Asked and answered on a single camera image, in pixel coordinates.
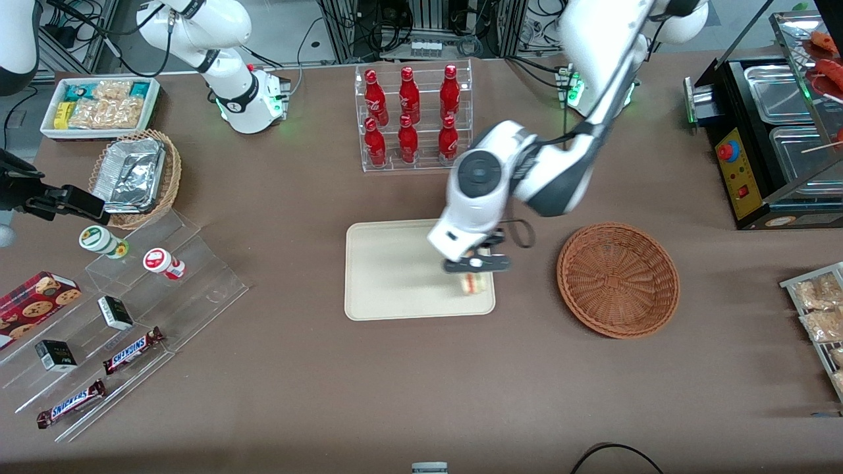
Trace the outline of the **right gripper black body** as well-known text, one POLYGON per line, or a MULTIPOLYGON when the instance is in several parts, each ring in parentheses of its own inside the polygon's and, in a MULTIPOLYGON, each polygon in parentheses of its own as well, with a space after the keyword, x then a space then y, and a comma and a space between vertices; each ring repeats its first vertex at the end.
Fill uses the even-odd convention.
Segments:
POLYGON ((45 185, 40 179, 2 174, 1 210, 29 213, 51 221, 57 214, 66 214, 59 198, 63 189, 45 185))

